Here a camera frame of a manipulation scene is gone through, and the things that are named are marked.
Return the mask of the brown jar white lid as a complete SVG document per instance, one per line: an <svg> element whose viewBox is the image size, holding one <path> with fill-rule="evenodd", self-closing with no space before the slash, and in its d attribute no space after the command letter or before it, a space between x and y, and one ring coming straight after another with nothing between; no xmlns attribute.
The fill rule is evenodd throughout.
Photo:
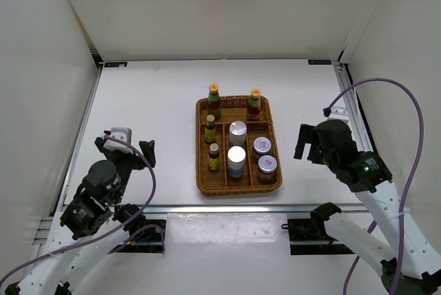
<svg viewBox="0 0 441 295"><path fill-rule="evenodd" d="M272 155L261 156L258 160L258 181L264 184L275 183L277 167L277 160Z"/></svg>
<svg viewBox="0 0 441 295"><path fill-rule="evenodd" d="M253 161L257 163L260 157L264 155L269 155L271 149L272 149L272 144L267 137L260 136L256 138L253 142L253 152L252 152Z"/></svg>

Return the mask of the red label sauce bottle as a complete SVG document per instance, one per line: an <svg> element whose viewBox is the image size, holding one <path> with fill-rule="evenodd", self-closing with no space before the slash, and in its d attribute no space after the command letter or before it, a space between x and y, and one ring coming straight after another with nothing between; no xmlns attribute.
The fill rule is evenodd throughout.
<svg viewBox="0 0 441 295"><path fill-rule="evenodd" d="M247 104L247 121L258 121L261 109L261 92L259 89L253 89Z"/></svg>

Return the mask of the small yellow cork bottle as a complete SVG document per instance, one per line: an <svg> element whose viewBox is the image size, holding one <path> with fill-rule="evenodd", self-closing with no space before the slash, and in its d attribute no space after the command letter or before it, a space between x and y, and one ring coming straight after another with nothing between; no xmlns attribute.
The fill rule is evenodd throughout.
<svg viewBox="0 0 441 295"><path fill-rule="evenodd" d="M212 144L216 140L216 124L215 116L213 114L208 114L205 123L205 142L207 144Z"/></svg>

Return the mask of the small brown cork bottle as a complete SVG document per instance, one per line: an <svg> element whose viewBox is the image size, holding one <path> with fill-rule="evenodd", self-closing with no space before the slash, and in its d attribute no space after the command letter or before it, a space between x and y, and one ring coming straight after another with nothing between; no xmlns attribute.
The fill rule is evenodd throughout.
<svg viewBox="0 0 441 295"><path fill-rule="evenodd" d="M209 146L209 159L208 159L208 169L210 171L217 171L220 168L220 152L217 143L212 143Z"/></svg>

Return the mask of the silver lid blue can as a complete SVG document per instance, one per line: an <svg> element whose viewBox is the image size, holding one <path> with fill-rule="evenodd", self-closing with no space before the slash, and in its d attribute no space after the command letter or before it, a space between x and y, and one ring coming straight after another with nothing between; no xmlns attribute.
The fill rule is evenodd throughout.
<svg viewBox="0 0 441 295"><path fill-rule="evenodd" d="M233 179L239 179L245 169L246 152L240 146L233 146L227 153L227 171Z"/></svg>

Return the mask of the green label sauce bottle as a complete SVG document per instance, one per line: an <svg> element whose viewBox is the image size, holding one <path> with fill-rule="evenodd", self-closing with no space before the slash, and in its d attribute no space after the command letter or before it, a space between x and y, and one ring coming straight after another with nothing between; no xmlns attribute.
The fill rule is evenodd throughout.
<svg viewBox="0 0 441 295"><path fill-rule="evenodd" d="M213 115L215 119L220 119L221 117L221 97L218 92L217 83L212 83L209 86L208 113Z"/></svg>

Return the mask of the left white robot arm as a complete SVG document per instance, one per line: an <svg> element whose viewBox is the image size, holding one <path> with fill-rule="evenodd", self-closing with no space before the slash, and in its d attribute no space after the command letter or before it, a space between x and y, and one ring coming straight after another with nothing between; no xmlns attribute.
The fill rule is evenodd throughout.
<svg viewBox="0 0 441 295"><path fill-rule="evenodd" d="M154 141L131 145L121 132L105 132L95 140L104 159L92 164L62 213L44 255L24 263L8 276L32 265L6 294L72 294L85 275L118 244L142 237L149 226L143 206L120 206L134 170L152 171L156 165Z"/></svg>

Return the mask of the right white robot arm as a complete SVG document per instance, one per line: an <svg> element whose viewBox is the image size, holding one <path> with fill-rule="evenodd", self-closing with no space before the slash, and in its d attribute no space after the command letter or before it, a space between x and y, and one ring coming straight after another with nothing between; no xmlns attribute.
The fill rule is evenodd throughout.
<svg viewBox="0 0 441 295"><path fill-rule="evenodd" d="M363 203L385 242L352 222L335 204L324 203L310 214L309 231L317 239L336 239L364 260L390 294L434 294L440 288L440 254L424 237L408 211L400 208L393 177L375 152L358 150L349 126L338 119L316 126L302 124L294 153L326 165Z"/></svg>

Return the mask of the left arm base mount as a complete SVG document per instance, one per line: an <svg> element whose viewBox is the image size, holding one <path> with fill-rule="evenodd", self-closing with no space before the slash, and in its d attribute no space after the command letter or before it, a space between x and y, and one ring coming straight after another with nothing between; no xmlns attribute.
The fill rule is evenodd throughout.
<svg viewBox="0 0 441 295"><path fill-rule="evenodd" d="M122 241L110 253L164 254L166 225L165 216L140 213L116 232Z"/></svg>

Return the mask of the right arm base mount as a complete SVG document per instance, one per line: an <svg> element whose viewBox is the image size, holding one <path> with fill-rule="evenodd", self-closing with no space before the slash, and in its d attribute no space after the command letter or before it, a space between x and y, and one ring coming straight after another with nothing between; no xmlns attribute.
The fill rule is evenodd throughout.
<svg viewBox="0 0 441 295"><path fill-rule="evenodd" d="M325 232L325 221L342 210L333 203L324 203L309 213L309 218L289 218L280 227L288 232L292 256L346 255L353 252Z"/></svg>

